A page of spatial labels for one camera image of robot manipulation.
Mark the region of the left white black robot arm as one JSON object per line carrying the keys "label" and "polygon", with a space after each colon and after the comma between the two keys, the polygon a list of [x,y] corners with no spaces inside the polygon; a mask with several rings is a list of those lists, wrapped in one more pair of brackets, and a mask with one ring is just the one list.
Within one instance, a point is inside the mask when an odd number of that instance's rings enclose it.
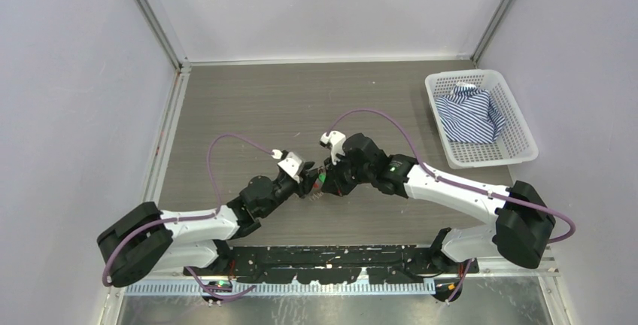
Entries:
{"label": "left white black robot arm", "polygon": [[274,179],[256,176],[237,197],[211,210],[167,211],[155,202],[141,203],[96,239],[105,261],[103,285],[126,287],[151,272],[173,268],[224,274],[231,256],[223,243],[255,232],[291,196],[307,196],[322,172],[304,162],[292,173],[280,168]]}

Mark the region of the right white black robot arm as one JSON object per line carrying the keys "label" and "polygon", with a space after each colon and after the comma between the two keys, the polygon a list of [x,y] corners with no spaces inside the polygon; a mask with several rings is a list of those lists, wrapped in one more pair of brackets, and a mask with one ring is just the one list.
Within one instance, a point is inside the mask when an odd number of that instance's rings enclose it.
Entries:
{"label": "right white black robot arm", "polygon": [[385,195],[435,202],[481,221],[473,228],[439,231],[426,255],[436,271],[450,272],[458,263],[489,256],[538,268],[556,220],[531,185],[497,186],[450,175],[414,157],[387,155],[361,133],[327,132],[320,144],[330,151],[324,161],[325,193],[347,196],[369,184]]}

